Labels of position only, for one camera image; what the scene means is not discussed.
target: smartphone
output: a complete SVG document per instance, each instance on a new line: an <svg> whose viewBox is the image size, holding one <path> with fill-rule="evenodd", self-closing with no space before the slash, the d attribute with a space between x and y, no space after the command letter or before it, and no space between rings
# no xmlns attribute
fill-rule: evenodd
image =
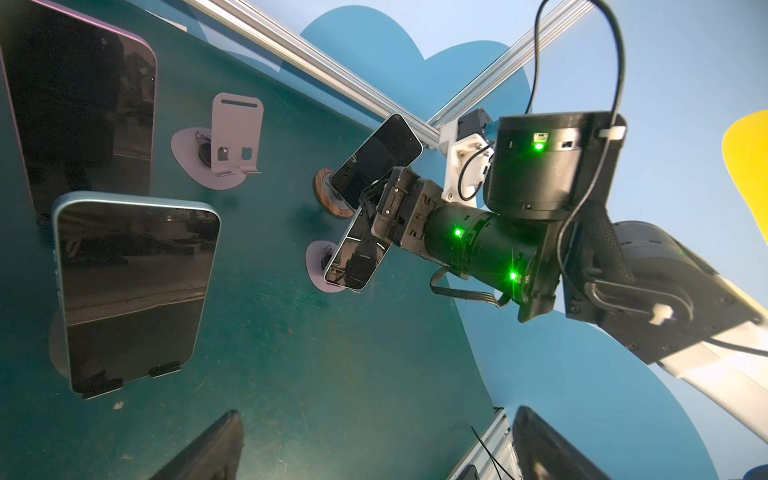
<svg viewBox="0 0 768 480"><path fill-rule="evenodd" d="M331 175L331 187L356 210L362 189L393 167L407 167L421 154L421 141L401 115L393 114Z"/></svg>
<svg viewBox="0 0 768 480"><path fill-rule="evenodd" d="M74 192L54 206L70 387L85 398L194 351L221 221L207 204Z"/></svg>
<svg viewBox="0 0 768 480"><path fill-rule="evenodd" d="M380 240L371 234L368 221L359 207L326 265L323 272L325 281L359 292L371 280L391 245L391 241Z"/></svg>
<svg viewBox="0 0 768 480"><path fill-rule="evenodd" d="M0 51L38 217L70 191L148 195L157 83L149 45L45 0L0 4Z"/></svg>

